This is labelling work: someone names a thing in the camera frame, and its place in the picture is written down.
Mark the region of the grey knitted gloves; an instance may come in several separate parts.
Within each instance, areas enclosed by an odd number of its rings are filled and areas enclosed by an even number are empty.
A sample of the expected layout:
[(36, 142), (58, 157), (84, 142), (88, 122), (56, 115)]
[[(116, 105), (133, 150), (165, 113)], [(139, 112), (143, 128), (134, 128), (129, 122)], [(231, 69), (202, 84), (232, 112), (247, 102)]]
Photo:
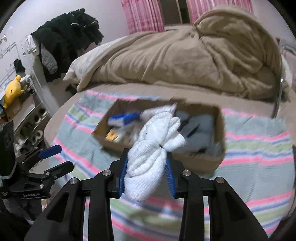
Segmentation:
[(204, 154), (213, 144), (214, 117), (211, 114), (190, 117), (186, 111), (181, 110), (176, 111), (175, 116), (181, 121), (178, 132), (186, 141), (175, 152)]

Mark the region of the brown cardboard box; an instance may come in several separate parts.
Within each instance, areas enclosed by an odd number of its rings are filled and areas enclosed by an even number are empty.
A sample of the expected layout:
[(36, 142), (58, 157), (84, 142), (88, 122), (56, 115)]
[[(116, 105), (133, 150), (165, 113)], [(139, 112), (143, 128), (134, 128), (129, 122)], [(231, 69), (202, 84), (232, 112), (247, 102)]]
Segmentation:
[(120, 114), (126, 111), (142, 111), (148, 108), (156, 108), (165, 104), (177, 104), (177, 110), (183, 110), (189, 113), (190, 117), (198, 114), (210, 114), (214, 118), (213, 141), (220, 143), (222, 154), (217, 157), (210, 154), (194, 154), (194, 153), (173, 153), (173, 157), (183, 163), (184, 167), (194, 172), (212, 173), (222, 163), (225, 157), (225, 131), (224, 119), (221, 109), (214, 105), (204, 103), (186, 103), (183, 99), (170, 100), (148, 100), (148, 99), (117, 99), (114, 104), (107, 110), (103, 118), (99, 121), (92, 135), (107, 150), (121, 153), (123, 149), (130, 148), (131, 145), (114, 143), (105, 139), (111, 130), (107, 125), (107, 119), (113, 114)]

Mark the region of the beige fleece blanket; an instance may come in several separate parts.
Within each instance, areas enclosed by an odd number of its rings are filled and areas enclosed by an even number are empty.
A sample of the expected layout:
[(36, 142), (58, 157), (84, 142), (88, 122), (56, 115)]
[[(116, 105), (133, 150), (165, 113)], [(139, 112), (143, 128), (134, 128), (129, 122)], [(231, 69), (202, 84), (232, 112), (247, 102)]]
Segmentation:
[(196, 85), (248, 99), (271, 99), (280, 87), (278, 46), (255, 17), (219, 6), (192, 27), (127, 36), (97, 56), (83, 80)]

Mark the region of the white socks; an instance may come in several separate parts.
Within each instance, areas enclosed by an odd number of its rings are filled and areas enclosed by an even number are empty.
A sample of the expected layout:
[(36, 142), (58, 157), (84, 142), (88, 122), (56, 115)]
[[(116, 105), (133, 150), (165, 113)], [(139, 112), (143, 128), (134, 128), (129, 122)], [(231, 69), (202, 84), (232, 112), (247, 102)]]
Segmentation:
[(124, 179), (127, 198), (142, 202), (155, 191), (164, 173), (167, 153), (186, 143), (178, 132), (180, 125), (180, 118), (166, 111), (145, 123), (127, 154)]

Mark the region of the black clothes pile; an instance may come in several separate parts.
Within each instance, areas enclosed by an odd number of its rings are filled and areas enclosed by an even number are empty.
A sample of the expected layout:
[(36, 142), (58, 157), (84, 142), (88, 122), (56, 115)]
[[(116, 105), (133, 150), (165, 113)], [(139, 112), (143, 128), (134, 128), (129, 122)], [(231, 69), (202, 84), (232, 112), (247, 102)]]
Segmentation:
[(77, 9), (47, 21), (31, 33), (40, 49), (39, 59), (47, 82), (52, 82), (66, 73), (79, 51), (90, 44), (99, 44), (104, 36), (96, 18)]

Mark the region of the metal bed rail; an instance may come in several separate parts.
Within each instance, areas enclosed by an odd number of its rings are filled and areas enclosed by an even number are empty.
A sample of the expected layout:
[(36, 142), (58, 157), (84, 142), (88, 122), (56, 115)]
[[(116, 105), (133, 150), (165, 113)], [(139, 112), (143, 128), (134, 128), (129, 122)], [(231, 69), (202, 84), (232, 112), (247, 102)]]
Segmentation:
[(274, 105), (273, 114), (271, 116), (272, 118), (276, 118), (277, 115), (278, 115), (278, 111), (279, 111), (279, 108), (280, 108), (280, 102), (281, 102), (281, 98), (282, 98), (282, 93), (283, 93), (283, 82), (284, 82), (284, 78), (282, 77), (280, 79), (280, 87), (279, 87), (278, 94), (277, 94), (277, 99), (276, 99), (276, 102), (275, 102), (275, 105)]

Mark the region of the grey shelf unit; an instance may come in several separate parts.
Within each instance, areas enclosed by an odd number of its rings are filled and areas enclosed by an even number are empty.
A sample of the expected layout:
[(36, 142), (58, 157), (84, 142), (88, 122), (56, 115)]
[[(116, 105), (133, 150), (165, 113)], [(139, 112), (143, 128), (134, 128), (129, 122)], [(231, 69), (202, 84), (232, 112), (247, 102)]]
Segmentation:
[(10, 105), (14, 122), (14, 150), (17, 157), (45, 145), (43, 134), (50, 115), (37, 94), (34, 80), (32, 75), (22, 78), (24, 91)]

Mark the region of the white quilt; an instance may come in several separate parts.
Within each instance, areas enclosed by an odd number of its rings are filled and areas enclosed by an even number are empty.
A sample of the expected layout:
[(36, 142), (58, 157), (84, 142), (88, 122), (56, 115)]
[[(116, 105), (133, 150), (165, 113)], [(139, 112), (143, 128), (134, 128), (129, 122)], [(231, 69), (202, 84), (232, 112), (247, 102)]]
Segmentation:
[(63, 78), (63, 81), (69, 82), (72, 86), (75, 86), (77, 92), (81, 92), (86, 88), (89, 83), (88, 81), (83, 80), (84, 72), (90, 67), (93, 63), (93, 60), (100, 56), (106, 49), (114, 45), (115, 43), (119, 42), (120, 40), (126, 38), (126, 36), (115, 39), (111, 42), (107, 42), (105, 44), (99, 45), (94, 49), (88, 51), (87, 53), (83, 54), (82, 56), (75, 59), (66, 75)]

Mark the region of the yellow plush toy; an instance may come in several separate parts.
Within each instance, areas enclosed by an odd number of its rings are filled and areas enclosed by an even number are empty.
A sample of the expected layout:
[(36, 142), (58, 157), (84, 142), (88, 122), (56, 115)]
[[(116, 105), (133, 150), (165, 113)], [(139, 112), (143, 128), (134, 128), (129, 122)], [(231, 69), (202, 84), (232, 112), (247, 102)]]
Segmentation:
[(21, 76), (17, 75), (5, 88), (4, 108), (7, 108), (24, 90), (21, 87)]

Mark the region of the capybara print tissue pack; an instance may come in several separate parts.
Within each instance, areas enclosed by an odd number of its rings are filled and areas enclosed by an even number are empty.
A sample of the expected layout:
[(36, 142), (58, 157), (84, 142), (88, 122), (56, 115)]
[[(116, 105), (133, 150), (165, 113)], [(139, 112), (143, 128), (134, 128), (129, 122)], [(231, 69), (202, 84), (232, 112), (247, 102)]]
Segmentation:
[(120, 135), (118, 130), (110, 130), (109, 133), (105, 136), (105, 140), (109, 142), (118, 142), (120, 140)]

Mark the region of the cotton swab bag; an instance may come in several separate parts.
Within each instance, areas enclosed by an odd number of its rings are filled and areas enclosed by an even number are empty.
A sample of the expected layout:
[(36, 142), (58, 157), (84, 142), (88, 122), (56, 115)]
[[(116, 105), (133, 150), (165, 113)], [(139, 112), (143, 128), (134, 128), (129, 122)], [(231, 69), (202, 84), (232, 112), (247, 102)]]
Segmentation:
[(163, 105), (155, 108), (149, 108), (141, 112), (140, 119), (144, 122), (147, 122), (150, 118), (152, 118), (153, 116), (159, 113), (168, 112), (170, 114), (174, 114), (176, 109), (177, 109), (176, 103), (172, 105)]

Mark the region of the striped pastel towel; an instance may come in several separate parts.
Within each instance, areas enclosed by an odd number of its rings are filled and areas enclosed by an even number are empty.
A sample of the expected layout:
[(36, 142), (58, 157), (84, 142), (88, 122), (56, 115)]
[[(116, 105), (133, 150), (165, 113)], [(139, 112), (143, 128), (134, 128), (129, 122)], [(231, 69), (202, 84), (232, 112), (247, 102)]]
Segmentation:
[[(117, 99), (135, 95), (87, 91), (70, 104), (53, 144), (62, 152), (49, 159), (49, 167), (71, 161), (74, 170), (56, 181), (53, 194), (72, 177), (94, 177), (118, 159), (93, 137), (92, 132)], [(281, 119), (223, 109), (226, 155), (209, 179), (221, 176), (258, 219), (268, 236), (292, 212), (295, 201), (295, 161), (290, 135)], [(177, 240), (183, 201), (174, 199), (165, 179), (144, 202), (125, 196), (112, 199), (111, 215), (116, 240)]]

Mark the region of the blue tissue pack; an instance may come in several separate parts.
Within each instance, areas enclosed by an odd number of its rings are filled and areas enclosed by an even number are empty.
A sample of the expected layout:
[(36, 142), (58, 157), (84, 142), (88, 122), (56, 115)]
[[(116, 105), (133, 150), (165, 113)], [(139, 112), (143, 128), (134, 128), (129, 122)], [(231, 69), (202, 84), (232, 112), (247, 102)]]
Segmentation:
[(107, 120), (107, 124), (109, 126), (121, 128), (123, 126), (130, 124), (133, 121), (138, 121), (139, 119), (140, 119), (139, 112), (121, 113), (121, 114), (112, 115), (111, 117), (109, 117)]

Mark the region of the pink curtain left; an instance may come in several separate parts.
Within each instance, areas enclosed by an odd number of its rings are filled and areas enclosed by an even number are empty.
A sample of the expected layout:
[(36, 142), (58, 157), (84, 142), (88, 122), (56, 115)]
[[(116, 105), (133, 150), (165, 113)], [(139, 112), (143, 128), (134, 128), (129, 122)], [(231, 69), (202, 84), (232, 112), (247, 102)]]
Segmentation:
[(159, 2), (155, 0), (121, 1), (130, 34), (145, 31), (164, 31)]

